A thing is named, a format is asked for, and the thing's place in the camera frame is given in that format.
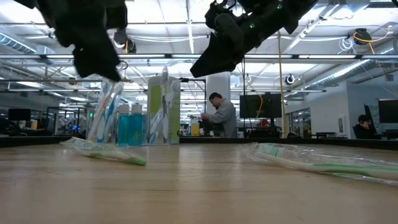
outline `table surface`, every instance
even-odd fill
[[[398,187],[254,162],[238,145],[181,144],[141,153],[146,167],[90,159],[61,145],[0,149],[1,223],[398,220]]]

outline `white pillar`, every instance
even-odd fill
[[[221,72],[206,76],[206,113],[216,113],[216,108],[211,105],[209,96],[212,93],[219,93],[223,98],[231,99],[231,74]]]

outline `black hair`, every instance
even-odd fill
[[[370,120],[371,120],[370,117],[368,115],[365,115],[365,114],[361,114],[358,117],[358,122],[359,123],[362,123],[362,122],[365,122],[365,121],[370,121]]]
[[[210,96],[209,96],[209,100],[214,100],[214,98],[222,98],[223,96],[221,96],[221,94],[219,94],[219,93],[212,93]]]

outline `gray sweater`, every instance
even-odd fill
[[[224,127],[224,138],[237,138],[238,130],[236,129],[236,110],[234,105],[227,99],[217,109],[215,114],[209,114],[209,122],[222,124]]]

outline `man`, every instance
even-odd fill
[[[358,122],[359,124],[354,126],[354,133],[357,139],[381,139],[376,135],[376,131],[371,128],[371,119],[369,116],[360,115]]]
[[[224,133],[222,138],[237,138],[236,110],[232,102],[223,98],[219,93],[212,93],[209,97],[211,104],[216,108],[215,114],[202,114],[201,118],[211,123],[222,124]]]

